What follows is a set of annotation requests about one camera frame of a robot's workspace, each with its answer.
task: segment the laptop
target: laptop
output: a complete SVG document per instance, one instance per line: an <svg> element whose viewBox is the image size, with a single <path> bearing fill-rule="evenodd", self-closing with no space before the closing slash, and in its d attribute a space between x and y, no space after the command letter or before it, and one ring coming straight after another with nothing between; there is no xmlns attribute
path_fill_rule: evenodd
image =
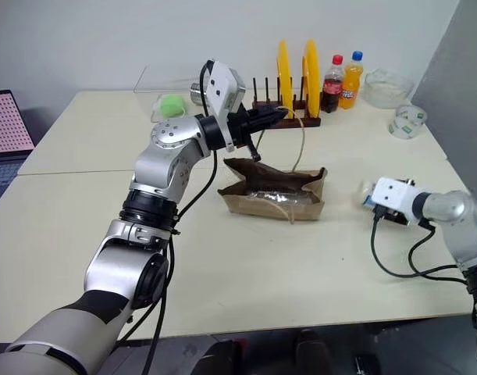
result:
<svg viewBox="0 0 477 375"><path fill-rule="evenodd" d="M34 148L12 92L0 91L0 198Z"/></svg>

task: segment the black cable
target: black cable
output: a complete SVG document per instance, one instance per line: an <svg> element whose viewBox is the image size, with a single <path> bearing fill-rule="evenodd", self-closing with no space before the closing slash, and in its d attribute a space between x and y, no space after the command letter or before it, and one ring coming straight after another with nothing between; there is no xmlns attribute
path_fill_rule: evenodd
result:
<svg viewBox="0 0 477 375"><path fill-rule="evenodd" d="M162 332L163 318L166 314L166 304L167 304L167 287L170 284L170 281L173 278L174 274L174 243L172 237L169 239L169 252L170 252L170 266L169 272L167 273L166 283L163 288L162 297L160 298L160 312L158 313L157 326L155 328L155 333L151 339L150 349L148 350L148 356L146 357L146 362L144 363L142 375L148 375L150 372L151 363L153 362L153 357L155 356L155 350L158 345L158 339L160 338L160 332Z"/></svg>
<svg viewBox="0 0 477 375"><path fill-rule="evenodd" d="M150 372L151 363L153 362L153 357L155 356L155 349L157 348L158 339L160 338L160 332L162 331L163 317L166 314L166 304L167 304L167 288L164 287L162 292L162 298L160 302L160 313L158 315L157 327L155 328L155 333L153 334L153 339L151 340L150 349L148 351L148 357L144 363L142 375L148 375Z"/></svg>
<svg viewBox="0 0 477 375"><path fill-rule="evenodd" d="M399 278L402 278L402 279L411 279L413 277L429 275L430 273L435 273L435 272L442 271L442 270L450 270L450 269L453 269L453 268L457 268L457 266L455 266L454 264L451 264L451 265L447 265L447 266L439 266L439 267L431 268L430 270L425 270L425 271L421 271L421 272L405 273L405 274L395 273L393 271L388 270L380 262L379 257L377 256L377 253L376 253L375 240L376 240L376 231L377 231L377 224L378 223L379 223L379 218L377 218L377 217L374 218L373 227L372 227L372 236L370 237L370 247L372 248L373 259L376 261L376 263L380 267L380 269L382 271L384 271L385 273L388 273L391 276L399 277Z"/></svg>
<svg viewBox="0 0 477 375"><path fill-rule="evenodd" d="M259 145L261 144L262 137L264 137L265 132L266 132L266 129L261 130L261 133L259 134L259 139L257 140L257 143L255 144L256 150L259 150Z"/></svg>
<svg viewBox="0 0 477 375"><path fill-rule="evenodd" d="M205 186L200 190L200 192L196 194L195 197L191 199L191 201L183 209L181 209L178 215L179 220L181 220L181 217L183 217L186 211L190 209L191 206L194 205L198 199L201 198L201 196L208 190L208 188L210 188L210 185L212 185L212 182L214 182L215 175L217 174L217 152L215 150L213 152L213 159L214 159L214 166L212 167L212 174L210 175L210 178L208 179L207 184L205 184Z"/></svg>
<svg viewBox="0 0 477 375"><path fill-rule="evenodd" d="M169 239L169 256L170 256L170 264L169 264L169 272L167 273L167 278L166 282L164 284L164 288L167 289L167 287L170 285L170 281L173 278L174 274L174 262L175 262L175 257L174 257L174 243L172 237ZM130 336L139 328L139 326L148 318L148 316L151 314L151 312L155 309L155 307L158 304L158 301L153 302L150 307L144 312L143 316L139 318L139 320L130 328L130 330L123 335L123 337L116 342L115 347L113 348L112 352L114 352L118 347L122 346Z"/></svg>
<svg viewBox="0 0 477 375"><path fill-rule="evenodd" d="M201 98L201 103L204 107L204 113L205 116L208 116L208 109L207 109L207 103L205 101L205 93L204 93L204 76L205 76L205 71L208 70L209 72L212 70L212 65L213 61L209 60L206 62L206 64L203 65L201 68L200 72L200 98ZM190 209L194 203L201 198L201 196L208 190L210 185L212 185L212 182L214 182L215 175L217 174L217 151L213 150L213 161L214 161L214 166L212 168L212 173L210 178L208 179L207 184L198 192L197 195L191 201L179 212L178 214L178 221L181 220L183 215ZM143 375L147 375L150 371L151 363L153 362L153 357L155 355L155 349L158 344L158 339L160 337L160 332L162 331L162 323L165 315L165 310L166 310L166 303L167 303L167 287L170 284L170 281L173 277L173 272L174 272L174 245L173 245L173 240L172 237L169 240L169 250L170 250L170 265L169 265L169 272L167 274L166 282L164 284L164 289L162 292L162 297L160 298L160 313L158 315L158 321L157 321L157 326L155 328L155 333L153 335L153 338L151 340L151 345L150 349L148 351L148 357L146 358L146 363L144 364L143 368ZM151 304L151 306L144 312L143 316L134 324L134 326L117 342L116 346L114 347L113 350L117 349L121 344L123 344L133 333L134 331L149 317L151 312L155 309L157 302L154 302Z"/></svg>
<svg viewBox="0 0 477 375"><path fill-rule="evenodd" d="M205 76L205 71L208 70L210 72L210 70L212 69L212 65L214 64L214 62L212 60L209 60L207 61L203 67L201 68L201 71L200 71L200 80L199 80L199 83L200 83L200 99L201 99L201 104L204 106L204 112L205 112L205 116L208 116L208 109L207 109L207 102L205 101L205 93L204 93L204 76ZM213 156L213 159L214 159L214 166L212 167L212 173L210 175L210 178L208 179L208 182L207 184L205 184L205 186L200 190L200 192L198 194L195 195L195 197L193 199L191 199L191 201L183 208L181 209L180 213L179 213L179 220L181 220L181 217L183 217L183 215L187 212L188 209L191 208L192 205L195 204L195 202L201 198L201 196L208 190L208 188L210 188L210 185L212 185L212 182L214 182L214 179L215 179L215 175L217 174L217 151L214 150L212 152L212 156Z"/></svg>
<svg viewBox="0 0 477 375"><path fill-rule="evenodd" d="M428 240L430 240L434 236L435 233L436 233L436 228L431 226L430 233L427 236L425 236L422 240L417 242L415 245L413 245L411 247L410 251L408 252L408 264L410 265L410 268L412 270L414 270L416 273L420 273L420 271L417 269L417 267L413 263L413 253L414 253L415 250L417 250L417 248L420 245L422 245L422 244L426 243ZM428 280L452 281L454 283L460 283L460 284L463 284L463 285L467 285L467 281L459 279L457 277L435 277L435 276L428 276L428 275L422 275L422 277L424 277L425 279L428 279Z"/></svg>
<svg viewBox="0 0 477 375"><path fill-rule="evenodd" d="M205 92L204 92L204 77L205 77L205 72L208 70L210 71L212 69L212 65L214 62L212 60L208 60L203 67L201 68L200 71L200 79L199 79L199 84L200 84L200 98L201 98L201 104L204 107L204 113L206 116L208 116L208 109L207 109L207 102L205 100ZM200 197L208 190L210 185L215 179L215 175L217 174L217 152L213 152L213 159L214 159L214 166L212 168L212 174L207 182L207 184L200 190L200 192L195 195L193 199L179 212L179 220L181 220L181 217L187 212L188 209L191 208L194 203L200 199ZM172 238L169 241L169 249L170 249L170 268L169 268L169 274L167 276L167 282L165 288L169 286L170 280L172 279L173 271L174 271L174 248L173 248L173 240ZM130 330L120 339L117 341L113 351L115 351L119 346L121 346L127 339L139 328L139 326L146 320L146 318L149 317L149 315L153 312L155 309L156 305L158 304L157 302L154 302L153 304L150 305L150 307L144 312L143 316L130 328Z"/></svg>

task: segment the laptop keyboard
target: laptop keyboard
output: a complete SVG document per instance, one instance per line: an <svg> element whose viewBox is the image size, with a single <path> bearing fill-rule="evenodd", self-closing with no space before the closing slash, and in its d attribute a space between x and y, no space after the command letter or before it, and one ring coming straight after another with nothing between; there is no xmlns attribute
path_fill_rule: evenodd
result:
<svg viewBox="0 0 477 375"><path fill-rule="evenodd" d="M11 162L9 164L0 164L0 186L11 184L14 177L18 174L22 162Z"/></svg>

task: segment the gray wall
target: gray wall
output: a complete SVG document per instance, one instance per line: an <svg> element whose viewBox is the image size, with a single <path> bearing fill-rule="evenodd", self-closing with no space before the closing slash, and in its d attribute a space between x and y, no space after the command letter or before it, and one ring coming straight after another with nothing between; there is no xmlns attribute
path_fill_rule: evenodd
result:
<svg viewBox="0 0 477 375"><path fill-rule="evenodd" d="M208 58L230 64L247 84L253 76L273 76L281 38L297 87L309 38L323 71L334 53L347 58L359 49L367 70L385 66L417 83L458 0L404 3L0 0L0 89L11 88L19 107L33 110L29 122L39 137L78 91L132 89L148 64L159 73L156 87L196 77ZM398 14L414 26L397 22Z"/></svg>
<svg viewBox="0 0 477 375"><path fill-rule="evenodd" d="M477 0L461 0L412 101L477 198Z"/></svg>

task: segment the green tennis ball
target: green tennis ball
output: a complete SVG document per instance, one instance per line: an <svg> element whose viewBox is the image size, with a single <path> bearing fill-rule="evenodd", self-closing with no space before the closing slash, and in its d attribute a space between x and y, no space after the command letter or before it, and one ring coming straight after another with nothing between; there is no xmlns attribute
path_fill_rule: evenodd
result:
<svg viewBox="0 0 477 375"><path fill-rule="evenodd" d="M160 113L166 119L182 116L185 113L183 97L178 94L164 95L160 101Z"/></svg>

